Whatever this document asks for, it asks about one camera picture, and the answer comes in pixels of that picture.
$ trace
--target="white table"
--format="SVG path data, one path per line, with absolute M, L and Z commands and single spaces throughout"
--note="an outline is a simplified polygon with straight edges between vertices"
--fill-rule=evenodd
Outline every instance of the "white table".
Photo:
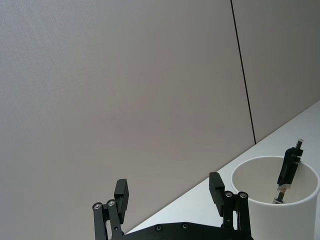
M 224 181 L 225 189 L 233 190 L 230 178 L 237 165 L 259 156 L 283 156 L 285 150 L 294 146 L 299 138 L 304 140 L 302 160 L 320 173 L 320 101 L 221 168 L 218 172 Z M 129 233 L 160 223 L 174 222 L 221 225 L 222 218 L 209 192 L 209 178 L 149 217 Z M 317 200 L 315 226 L 315 239 L 320 239 L 320 197 Z

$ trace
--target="bolt head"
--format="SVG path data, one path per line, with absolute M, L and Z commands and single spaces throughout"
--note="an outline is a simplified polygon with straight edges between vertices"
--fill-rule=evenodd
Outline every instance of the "bolt head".
M 182 229 L 187 230 L 189 228 L 189 225 L 187 223 L 183 223 L 181 227 Z
M 229 191 L 227 191 L 227 192 L 225 193 L 225 195 L 226 195 L 228 198 L 232 197 L 232 193 L 229 192 Z
M 157 232 L 161 232 L 162 229 L 163 229 L 162 225 L 157 225 L 157 226 L 155 226 L 155 230 L 156 230 Z
M 113 206 L 113 205 L 115 205 L 115 203 L 116 203 L 115 201 L 111 200 L 108 202 L 108 206 Z
M 93 208 L 94 208 L 94 209 L 99 209 L 99 208 L 101 208 L 101 204 L 100 204 L 100 203 L 97 203 L 97 204 L 95 204 L 95 205 L 93 206 Z
M 243 198 L 243 199 L 245 199 L 248 195 L 247 194 L 245 194 L 244 192 L 241 192 L 240 194 L 240 198 Z

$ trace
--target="white cup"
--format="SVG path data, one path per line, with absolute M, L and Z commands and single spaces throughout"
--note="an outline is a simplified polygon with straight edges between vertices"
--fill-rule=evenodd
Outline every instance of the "white cup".
M 249 195 L 251 234 L 255 240 L 314 240 L 317 197 L 320 178 L 309 165 L 301 162 L 286 203 L 272 204 L 283 156 L 261 156 L 238 165 L 232 172 L 231 185 Z

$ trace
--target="white wall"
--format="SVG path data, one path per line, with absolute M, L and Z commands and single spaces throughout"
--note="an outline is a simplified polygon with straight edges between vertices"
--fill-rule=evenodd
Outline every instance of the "white wall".
M 93 239 L 119 178 L 127 231 L 253 144 L 228 1 L 0 2 L 1 239 Z
M 320 100 L 320 1 L 235 0 L 233 6 L 260 141 Z

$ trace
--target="cup rim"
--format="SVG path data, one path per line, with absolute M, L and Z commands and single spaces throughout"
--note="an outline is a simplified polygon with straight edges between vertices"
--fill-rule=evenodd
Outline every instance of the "cup rim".
M 250 158 L 250 159 L 248 159 L 248 160 L 240 163 L 238 166 L 236 166 L 235 169 L 233 169 L 233 171 L 232 171 L 232 173 L 231 173 L 230 181 L 231 181 L 231 186 L 232 186 L 232 188 L 233 188 L 237 193 L 240 192 L 240 191 L 235 187 L 234 182 L 233 182 L 233 176 L 234 176 L 236 170 L 237 170 L 241 165 L 243 165 L 243 164 L 245 164 L 245 163 L 247 163 L 247 162 L 254 161 L 254 160 L 257 160 L 257 159 L 262 159 L 262 158 L 282 158 L 282 159 L 283 159 L 284 156 L 275 156 L 275 155 L 273 155 L 273 156 L 272 156 L 272 155 L 269 155 L 269 156 L 268 156 L 268 155 L 266 155 L 266 156 L 257 156 L 257 157 Z M 309 166 L 307 163 L 305 163 L 305 162 L 302 161 L 301 164 L 303 164 L 303 165 L 305 165 L 307 168 L 309 168 L 309 169 L 314 173 L 314 175 L 316 176 L 317 181 L 318 181 L 318 184 L 317 184 L 315 190 L 313 191 L 313 193 L 310 194 L 309 196 L 307 196 L 306 198 L 303 198 L 303 199 L 301 199 L 301 200 L 299 200 L 299 201 L 290 202 L 290 203 L 283 203 L 283 204 L 273 204 L 273 203 L 262 202 L 262 201 L 254 200 L 254 199 L 250 198 L 250 196 L 249 196 L 248 199 L 250 199 L 250 201 L 252 201 L 252 202 L 254 202 L 254 203 L 256 203 L 256 204 L 261 204 L 261 205 L 265 205 L 265 206 L 272 206 L 272 207 L 274 207 L 274 208 L 279 208 L 279 207 L 281 207 L 281 206 L 294 206 L 294 205 L 298 205 L 298 204 L 307 202 L 307 201 L 309 201 L 310 199 L 312 199 L 312 198 L 314 198 L 314 197 L 317 197 L 317 195 L 318 195 L 319 192 L 320 192 L 320 177 L 319 177 L 318 173 L 317 173 L 311 166 Z

